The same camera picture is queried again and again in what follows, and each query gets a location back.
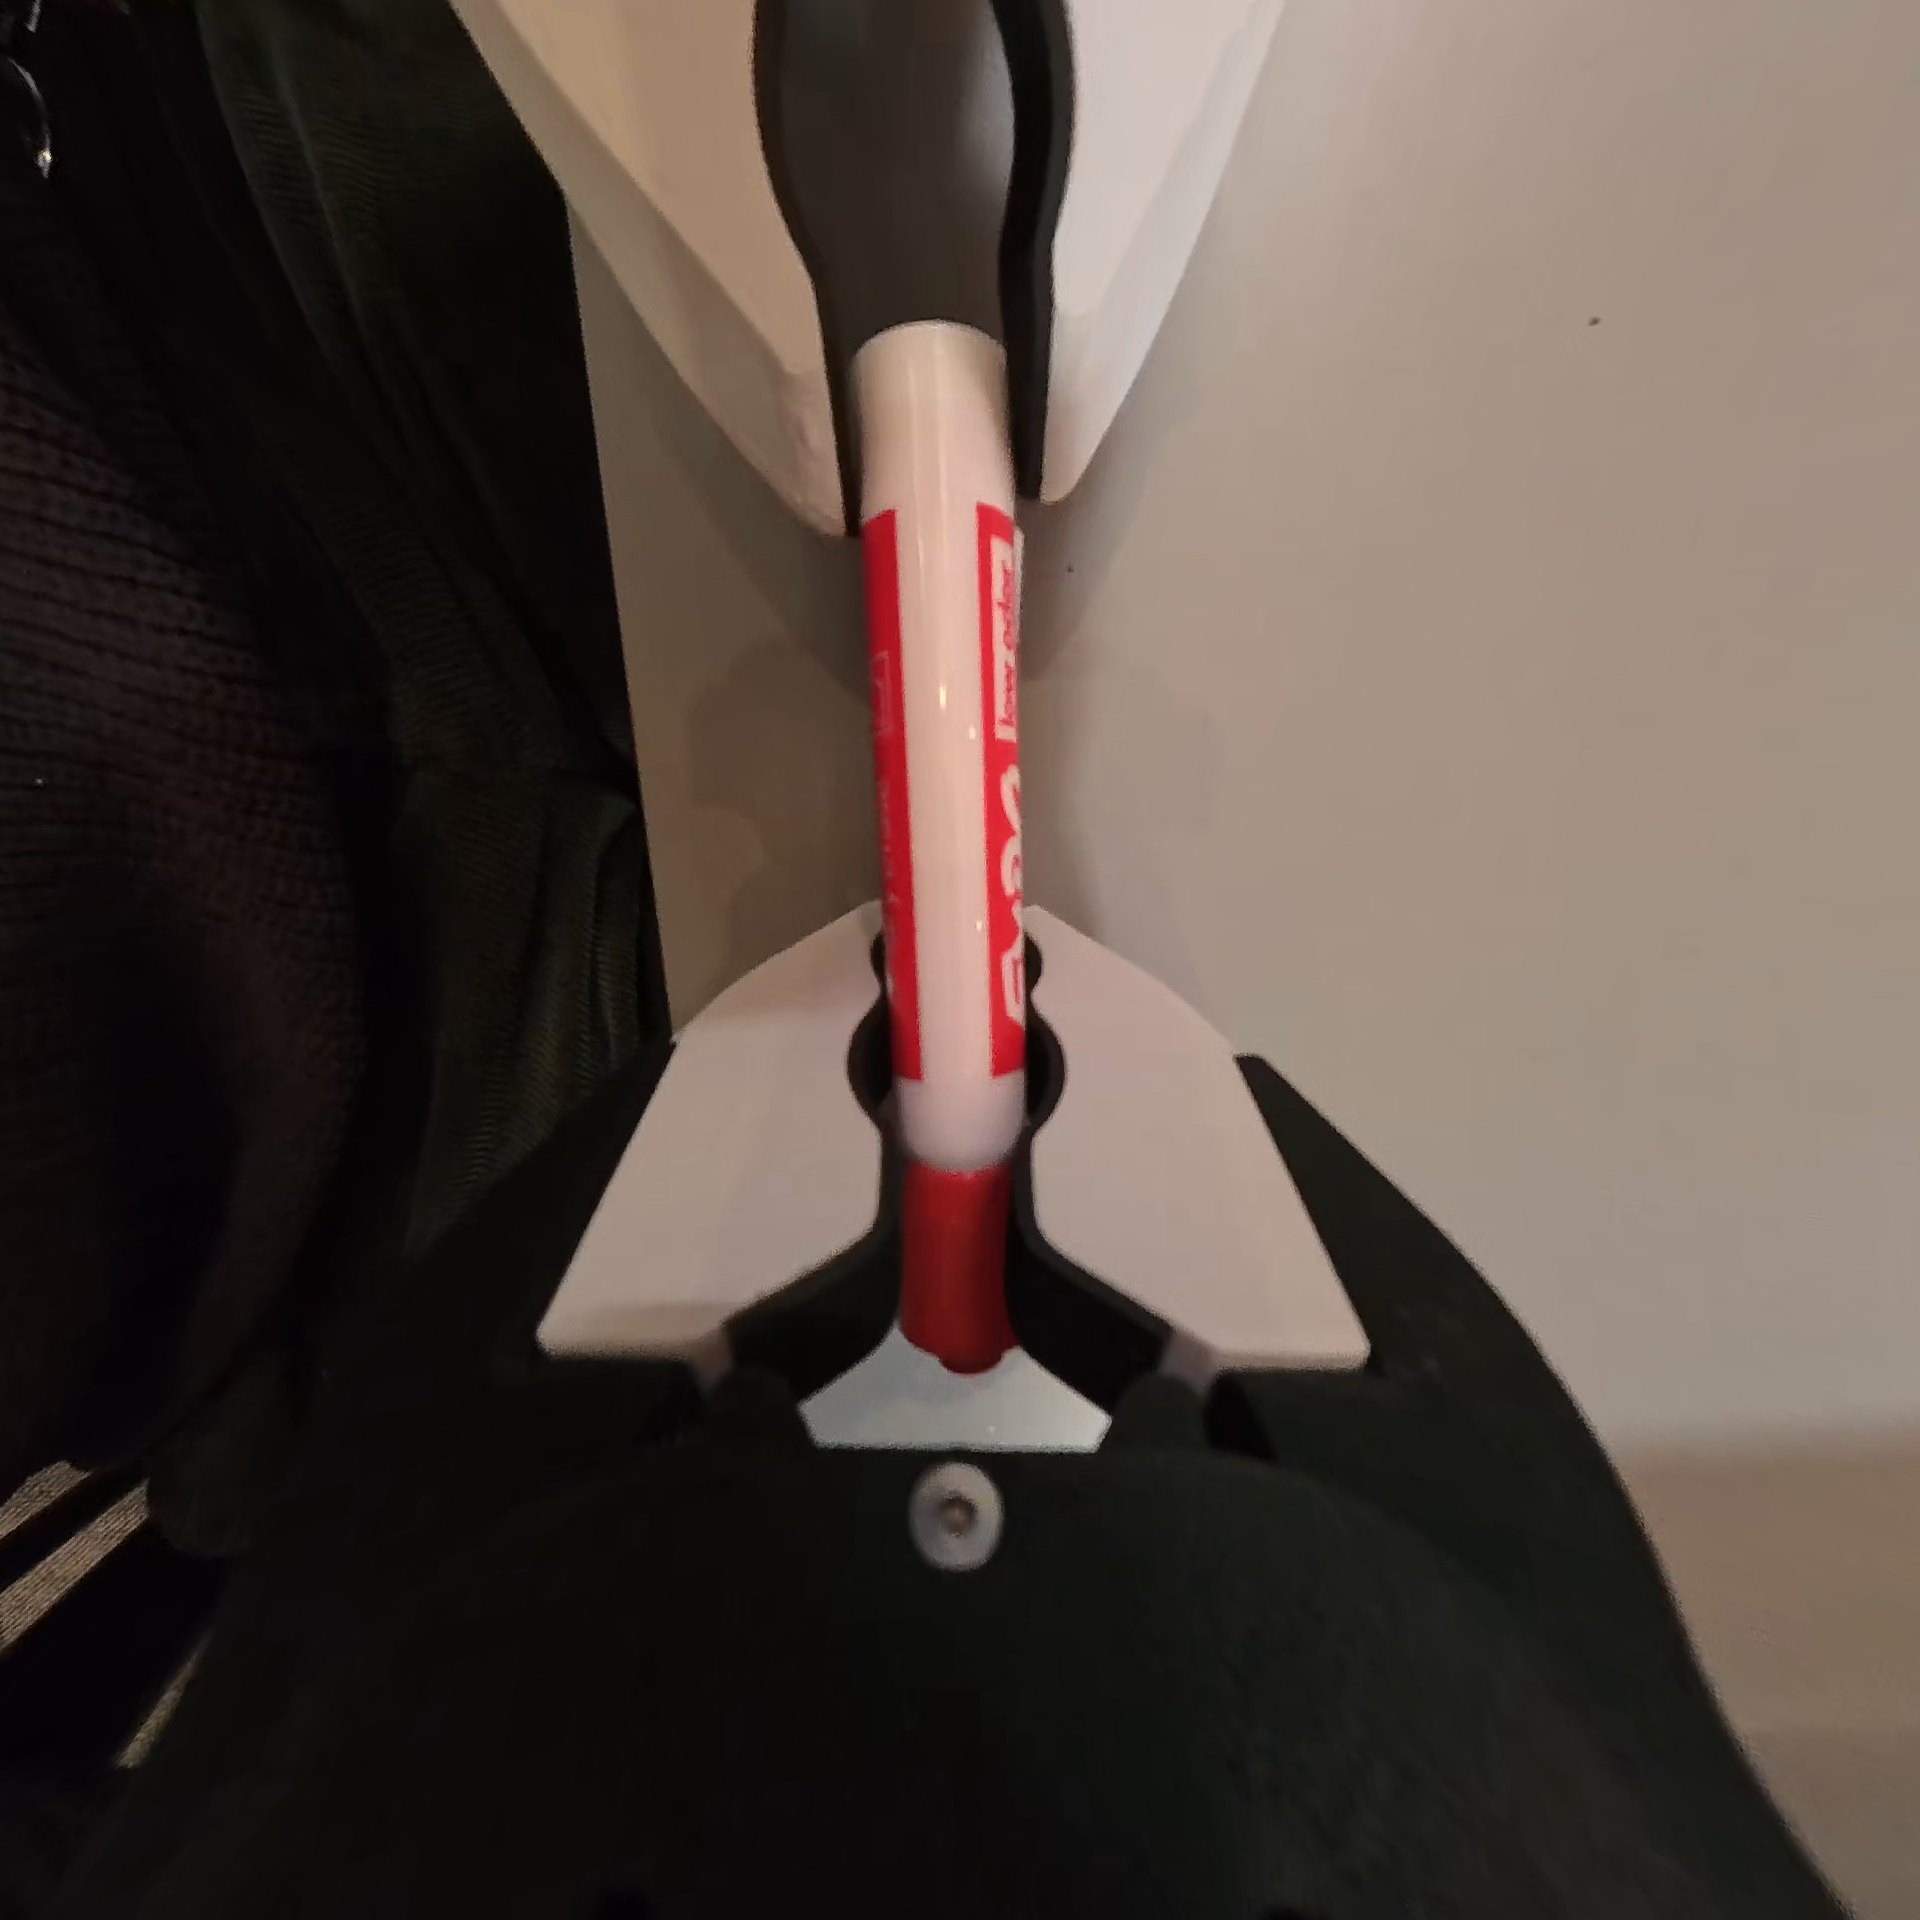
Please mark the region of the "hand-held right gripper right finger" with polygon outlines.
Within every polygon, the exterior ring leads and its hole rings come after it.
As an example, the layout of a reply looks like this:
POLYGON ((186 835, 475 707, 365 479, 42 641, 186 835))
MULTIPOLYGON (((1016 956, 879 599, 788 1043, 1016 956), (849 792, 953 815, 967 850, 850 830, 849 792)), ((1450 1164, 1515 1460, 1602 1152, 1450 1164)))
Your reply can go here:
POLYGON ((1047 910, 1008 1306, 1068 1385, 1355 1374, 1369 1339, 1239 1056, 1175 991, 1047 910))

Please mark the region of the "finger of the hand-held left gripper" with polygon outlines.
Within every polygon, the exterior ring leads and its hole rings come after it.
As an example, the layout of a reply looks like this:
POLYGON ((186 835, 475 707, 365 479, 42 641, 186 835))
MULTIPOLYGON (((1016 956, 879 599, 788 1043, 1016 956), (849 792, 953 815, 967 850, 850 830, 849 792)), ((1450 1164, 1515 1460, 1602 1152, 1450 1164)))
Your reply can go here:
POLYGON ((1064 503, 1154 350, 1283 6, 901 6, 901 503, 1064 503))
POLYGON ((637 323, 824 535, 853 523, 821 308, 762 147, 754 3, 456 3, 637 323))

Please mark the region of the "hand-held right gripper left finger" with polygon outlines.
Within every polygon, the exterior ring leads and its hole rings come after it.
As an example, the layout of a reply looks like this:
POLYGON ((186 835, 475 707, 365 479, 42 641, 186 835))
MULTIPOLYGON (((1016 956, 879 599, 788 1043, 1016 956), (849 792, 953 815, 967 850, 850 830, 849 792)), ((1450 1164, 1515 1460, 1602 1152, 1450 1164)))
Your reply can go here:
POLYGON ((850 1058, 880 1007, 865 903, 679 1033, 539 1350, 693 1374, 845 1374, 897 1322, 899 1212, 850 1058))

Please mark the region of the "red dry erase marker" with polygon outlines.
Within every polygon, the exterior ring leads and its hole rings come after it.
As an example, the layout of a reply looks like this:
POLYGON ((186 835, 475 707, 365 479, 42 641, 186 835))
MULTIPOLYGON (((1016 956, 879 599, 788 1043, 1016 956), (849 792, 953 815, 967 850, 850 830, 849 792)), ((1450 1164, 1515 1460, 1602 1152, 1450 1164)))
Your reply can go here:
POLYGON ((880 934, 903 1148, 903 1338, 959 1376, 1013 1346, 1024 1130, 1024 543, 1003 350, 889 327, 853 363, 880 934))

